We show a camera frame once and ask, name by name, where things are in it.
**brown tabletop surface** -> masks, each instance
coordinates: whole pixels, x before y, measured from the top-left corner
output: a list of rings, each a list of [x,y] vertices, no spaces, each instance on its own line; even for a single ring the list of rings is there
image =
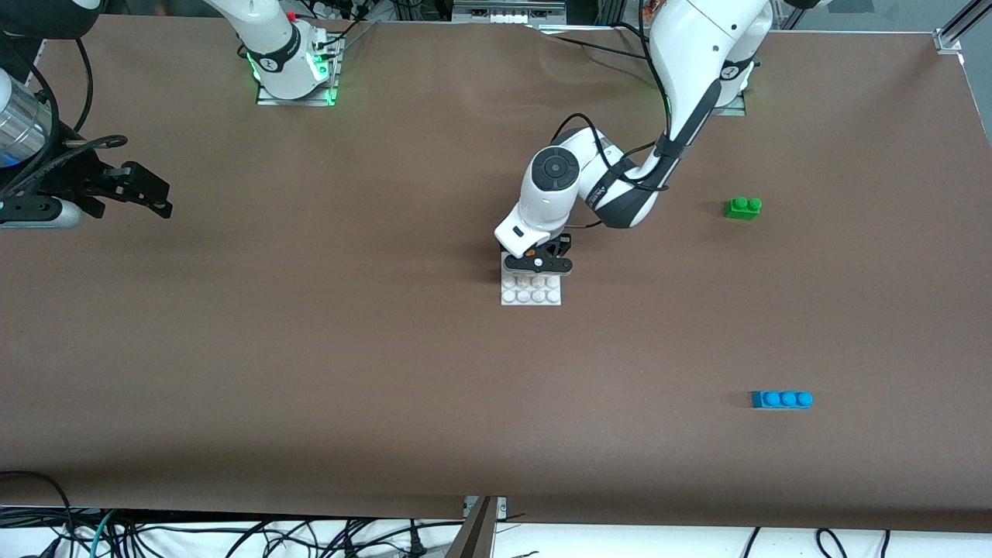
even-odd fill
[[[381,25],[336,106],[258,107],[223,20],[85,40],[84,134],[175,211],[3,233],[3,468],[105,507],[992,528],[992,151],[929,35],[770,36],[646,221],[575,233],[560,308],[500,306],[492,229],[570,113],[657,137],[643,62]],[[41,69],[73,121],[74,45]]]

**black circular joint cap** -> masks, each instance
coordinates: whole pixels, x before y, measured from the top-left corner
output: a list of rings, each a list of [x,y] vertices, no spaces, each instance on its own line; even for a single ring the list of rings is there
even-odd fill
[[[578,160],[563,147],[546,147],[534,158],[531,178],[543,192],[560,192],[578,180]]]

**blue lego brick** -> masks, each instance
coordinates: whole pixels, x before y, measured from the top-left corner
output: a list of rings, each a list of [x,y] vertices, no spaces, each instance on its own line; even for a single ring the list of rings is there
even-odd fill
[[[812,394],[808,391],[752,391],[751,406],[755,409],[809,409]]]

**teal cable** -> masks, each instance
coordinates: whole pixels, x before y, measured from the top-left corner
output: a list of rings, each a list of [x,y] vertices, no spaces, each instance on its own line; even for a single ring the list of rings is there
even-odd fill
[[[107,522],[110,521],[110,516],[114,514],[116,509],[111,509],[100,519],[100,524],[96,526],[96,531],[93,532],[93,544],[89,547],[89,558],[96,558],[96,547],[100,545],[100,535],[103,534],[103,530],[107,528]]]

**gray floor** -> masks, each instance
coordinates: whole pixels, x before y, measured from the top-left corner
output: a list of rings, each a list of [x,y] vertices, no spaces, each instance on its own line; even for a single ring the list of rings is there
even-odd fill
[[[824,31],[933,31],[964,7],[966,0],[834,0],[809,10],[797,29]],[[839,13],[870,7],[872,12]],[[962,41],[964,68],[986,133],[992,133],[992,15]]]

